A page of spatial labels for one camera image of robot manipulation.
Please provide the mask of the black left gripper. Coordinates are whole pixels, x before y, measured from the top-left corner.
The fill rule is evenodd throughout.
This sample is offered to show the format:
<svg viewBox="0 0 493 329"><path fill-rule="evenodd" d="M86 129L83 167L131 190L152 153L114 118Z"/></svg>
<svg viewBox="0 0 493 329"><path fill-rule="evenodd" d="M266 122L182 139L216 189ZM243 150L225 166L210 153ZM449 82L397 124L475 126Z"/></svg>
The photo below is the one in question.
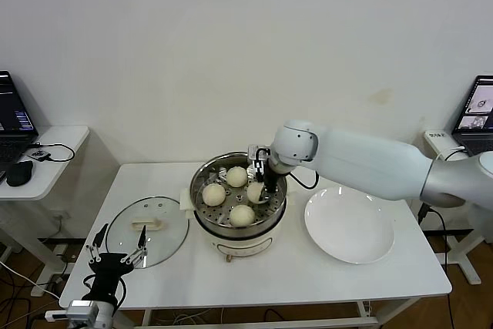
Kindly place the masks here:
<svg viewBox="0 0 493 329"><path fill-rule="evenodd" d="M89 268L95 274L92 286L86 295L87 300L116 300L116 290L120 279L133 271L133 265L140 264L147 256L146 226L143 226L137 248L124 253L101 253L99 249L105 239L108 224L95 234L90 244L86 245L89 253Z"/></svg>

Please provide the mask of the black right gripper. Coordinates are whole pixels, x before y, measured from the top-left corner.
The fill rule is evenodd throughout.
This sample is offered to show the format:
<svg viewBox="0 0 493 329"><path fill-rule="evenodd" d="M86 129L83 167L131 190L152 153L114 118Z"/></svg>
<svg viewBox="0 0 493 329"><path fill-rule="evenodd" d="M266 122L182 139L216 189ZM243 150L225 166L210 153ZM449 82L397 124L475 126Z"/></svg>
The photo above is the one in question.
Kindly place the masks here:
<svg viewBox="0 0 493 329"><path fill-rule="evenodd" d="M280 173L274 166L271 159L268 159L262 167L251 166L253 179L257 183L264 183L260 192L260 204L268 203L275 196L277 183L279 179L284 178L284 174Z"/></svg>

